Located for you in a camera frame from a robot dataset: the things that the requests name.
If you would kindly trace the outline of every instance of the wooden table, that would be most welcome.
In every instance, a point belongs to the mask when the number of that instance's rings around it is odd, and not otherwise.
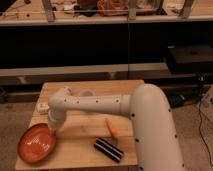
[[[63,86],[71,87],[73,94],[78,96],[84,89],[92,90],[95,95],[130,94],[140,84],[143,84],[142,80],[45,83],[37,103],[47,102],[49,97]],[[125,153],[119,164],[93,147],[97,137],[111,140],[105,118],[111,118],[118,129],[117,146]],[[47,122],[47,115],[40,115],[35,110],[29,126],[41,122]],[[132,124],[128,118],[110,114],[69,111],[67,120],[57,133],[56,148],[48,158],[32,166],[18,157],[15,168],[16,170],[37,170],[135,165],[137,165],[137,157]]]

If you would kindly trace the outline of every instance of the orange carrot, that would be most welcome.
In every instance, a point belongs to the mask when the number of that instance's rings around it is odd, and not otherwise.
[[[107,127],[108,127],[108,130],[109,130],[111,136],[112,136],[113,138],[117,138],[117,137],[118,137],[118,131],[117,131],[117,129],[115,128],[115,126],[113,125],[112,120],[109,119],[109,118],[106,118],[106,119],[105,119],[105,122],[106,122],[106,125],[107,125]]]

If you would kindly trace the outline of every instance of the wooden tabletop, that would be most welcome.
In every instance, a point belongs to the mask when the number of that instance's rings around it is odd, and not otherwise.
[[[51,0],[52,5],[60,4],[64,0]],[[74,12],[64,13],[64,11],[54,12],[57,19],[70,19],[74,17]],[[30,4],[25,4],[24,0],[17,0],[8,10],[0,16],[0,20],[46,20],[45,10],[42,0],[31,0]]]
[[[140,84],[143,84],[142,80],[45,83],[37,103],[47,102],[49,97],[63,86],[71,87],[73,95],[78,96],[85,89],[93,91],[95,95],[130,94]],[[112,141],[105,118],[111,118],[118,130],[117,147],[124,151],[124,157],[119,164],[93,147],[97,137]],[[47,122],[47,115],[40,115],[35,110],[29,126],[41,122]],[[15,168],[16,170],[39,170],[135,165],[137,165],[137,157],[132,124],[128,118],[110,114],[68,111],[67,120],[57,132],[57,145],[54,151],[36,165],[28,165],[18,157]]]
[[[178,14],[172,12],[175,7],[182,7],[185,0],[165,0],[164,10],[170,16]],[[194,0],[190,16],[213,15],[212,0]]]

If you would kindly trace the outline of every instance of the black box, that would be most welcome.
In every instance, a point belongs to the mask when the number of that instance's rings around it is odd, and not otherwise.
[[[172,74],[213,73],[213,48],[208,45],[168,48],[166,63]]]

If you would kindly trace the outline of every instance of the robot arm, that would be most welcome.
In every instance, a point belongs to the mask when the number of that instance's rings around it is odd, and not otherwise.
[[[66,120],[67,110],[85,110],[129,116],[141,170],[184,171],[168,101],[160,88],[143,84],[131,95],[68,96],[69,89],[60,89],[49,100],[49,125],[58,129]]]

